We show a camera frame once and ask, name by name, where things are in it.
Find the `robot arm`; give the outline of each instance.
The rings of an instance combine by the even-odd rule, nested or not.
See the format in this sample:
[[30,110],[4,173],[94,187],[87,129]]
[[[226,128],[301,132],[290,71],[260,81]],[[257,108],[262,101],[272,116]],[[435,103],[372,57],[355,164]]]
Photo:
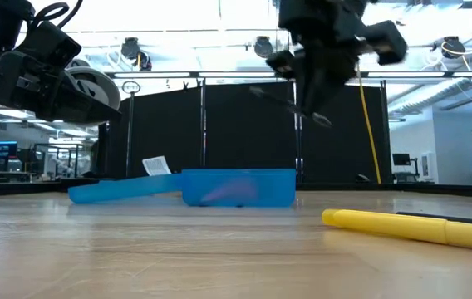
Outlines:
[[363,24],[367,0],[279,2],[278,26],[288,30],[293,43],[303,49],[295,55],[289,51],[275,53],[266,62],[280,76],[296,81],[297,105],[283,104],[322,125],[329,124],[317,112],[356,75],[360,55],[375,52],[380,65],[401,62],[406,56],[406,42],[393,22]]
[[[0,0],[0,105],[31,110],[43,120],[78,124],[120,118],[120,112],[107,105],[109,99],[105,102],[86,81],[65,70],[81,46],[61,28],[81,4],[78,0],[71,13],[55,26],[49,21],[68,11],[65,3],[52,4],[35,15],[27,0]],[[14,48],[23,22],[27,23],[26,39]],[[105,74],[92,69],[87,75]],[[119,91],[111,93],[107,96],[119,95]]]

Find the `yellow marker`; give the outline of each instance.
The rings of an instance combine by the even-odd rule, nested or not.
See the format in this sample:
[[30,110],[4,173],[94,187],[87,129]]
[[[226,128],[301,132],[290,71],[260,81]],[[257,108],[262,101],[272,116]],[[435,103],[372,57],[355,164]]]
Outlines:
[[446,219],[327,209],[322,213],[326,225],[365,233],[382,233],[439,244],[472,248],[472,224]]

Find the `black partition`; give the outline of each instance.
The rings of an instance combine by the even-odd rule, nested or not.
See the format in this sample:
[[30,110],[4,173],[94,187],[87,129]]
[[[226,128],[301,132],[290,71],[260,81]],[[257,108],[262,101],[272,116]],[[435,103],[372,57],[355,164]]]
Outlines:
[[[142,160],[164,156],[173,172],[199,168],[201,159],[200,89],[137,96],[134,101],[130,177],[145,176]],[[118,124],[111,125],[112,176],[125,177],[130,100]]]
[[293,101],[287,82],[206,86],[206,168],[295,168],[293,114],[257,98],[251,86]]
[[105,175],[116,179],[125,178],[129,108],[130,99],[123,100],[120,104],[120,121],[109,123]]
[[[386,100],[378,87],[364,87],[364,93],[381,180],[382,183],[392,183]],[[357,174],[363,174],[376,182],[359,87],[346,86],[321,113],[333,123],[332,128],[323,128],[309,120],[302,120],[302,181],[352,184]]]

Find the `monitor screen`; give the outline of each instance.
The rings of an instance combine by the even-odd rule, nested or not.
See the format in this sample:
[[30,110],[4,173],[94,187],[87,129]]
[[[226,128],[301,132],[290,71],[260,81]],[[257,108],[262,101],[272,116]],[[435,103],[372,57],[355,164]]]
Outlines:
[[0,141],[0,159],[16,159],[17,142]]
[[395,166],[410,166],[410,154],[393,154],[393,164]]

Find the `wooden table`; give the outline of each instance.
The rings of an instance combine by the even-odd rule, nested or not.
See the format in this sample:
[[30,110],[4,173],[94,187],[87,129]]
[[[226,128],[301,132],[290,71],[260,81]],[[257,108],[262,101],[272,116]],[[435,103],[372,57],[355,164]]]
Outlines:
[[392,192],[291,209],[0,197],[0,298],[472,298],[471,249],[326,228],[325,208],[472,218],[472,198]]

